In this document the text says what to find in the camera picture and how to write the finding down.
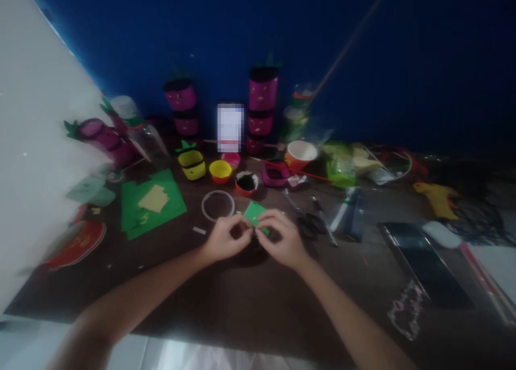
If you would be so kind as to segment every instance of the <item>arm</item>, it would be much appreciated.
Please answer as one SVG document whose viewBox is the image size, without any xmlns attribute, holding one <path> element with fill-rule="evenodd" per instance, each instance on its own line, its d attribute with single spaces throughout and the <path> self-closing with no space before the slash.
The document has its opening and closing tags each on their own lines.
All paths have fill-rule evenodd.
<svg viewBox="0 0 516 370">
<path fill-rule="evenodd" d="M 260 244 L 292 268 L 312 289 L 355 363 L 361 369 L 416 369 L 389 336 L 355 304 L 305 251 L 296 226 L 279 210 L 268 210 L 256 227 Z M 260 230 L 272 227 L 282 240 L 273 243 Z"/>
<path fill-rule="evenodd" d="M 237 254 L 249 244 L 252 229 L 238 239 L 230 235 L 240 223 L 252 227 L 242 215 L 219 218 L 202 247 L 142 273 L 86 308 L 47 369 L 106 367 L 113 346 L 172 292 L 203 268 Z"/>
</svg>

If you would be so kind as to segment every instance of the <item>blue wall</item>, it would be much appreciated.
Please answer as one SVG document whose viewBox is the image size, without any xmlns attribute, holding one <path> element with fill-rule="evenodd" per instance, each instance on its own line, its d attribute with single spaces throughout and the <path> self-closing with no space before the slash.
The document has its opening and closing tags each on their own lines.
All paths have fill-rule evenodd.
<svg viewBox="0 0 516 370">
<path fill-rule="evenodd" d="M 216 136 L 220 99 L 247 101 L 249 68 L 283 61 L 279 105 L 317 83 L 375 0 L 35 0 L 109 96 L 170 116 L 161 87 L 191 71 Z M 383 0 L 314 103 L 335 137 L 486 154 L 516 112 L 516 0 Z M 280 116 L 276 121 L 276 133 Z"/>
</svg>

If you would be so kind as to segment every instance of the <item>green plastic bag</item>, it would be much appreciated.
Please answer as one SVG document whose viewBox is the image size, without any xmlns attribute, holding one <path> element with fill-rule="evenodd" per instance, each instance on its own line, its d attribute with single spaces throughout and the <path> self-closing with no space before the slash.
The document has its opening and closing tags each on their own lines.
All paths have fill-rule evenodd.
<svg viewBox="0 0 516 370">
<path fill-rule="evenodd" d="M 343 141 L 329 141 L 322 146 L 327 155 L 326 173 L 333 185 L 342 189 L 355 186 L 356 176 L 351 149 Z"/>
</svg>

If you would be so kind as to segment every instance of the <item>scissors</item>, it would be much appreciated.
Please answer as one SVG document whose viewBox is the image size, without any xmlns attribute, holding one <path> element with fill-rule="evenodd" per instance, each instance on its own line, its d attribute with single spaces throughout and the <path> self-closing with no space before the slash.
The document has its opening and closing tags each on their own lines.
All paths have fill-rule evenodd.
<svg viewBox="0 0 516 370">
<path fill-rule="evenodd" d="M 290 198 L 289 191 L 287 189 L 283 190 L 283 195 L 299 214 L 297 217 L 297 226 L 299 228 L 299 233 L 303 238 L 316 240 L 318 234 L 326 233 L 326 227 L 318 216 L 310 213 L 303 213 L 299 206 Z"/>
</svg>

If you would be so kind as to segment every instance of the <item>white wall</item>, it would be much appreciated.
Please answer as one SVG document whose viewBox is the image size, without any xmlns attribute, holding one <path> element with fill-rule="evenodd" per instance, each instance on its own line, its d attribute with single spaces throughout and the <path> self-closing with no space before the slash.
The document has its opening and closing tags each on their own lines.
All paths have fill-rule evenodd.
<svg viewBox="0 0 516 370">
<path fill-rule="evenodd" d="M 67 190 L 107 158 L 63 120 L 109 118 L 32 0 L 0 0 L 0 312 L 78 207 Z"/>
</svg>

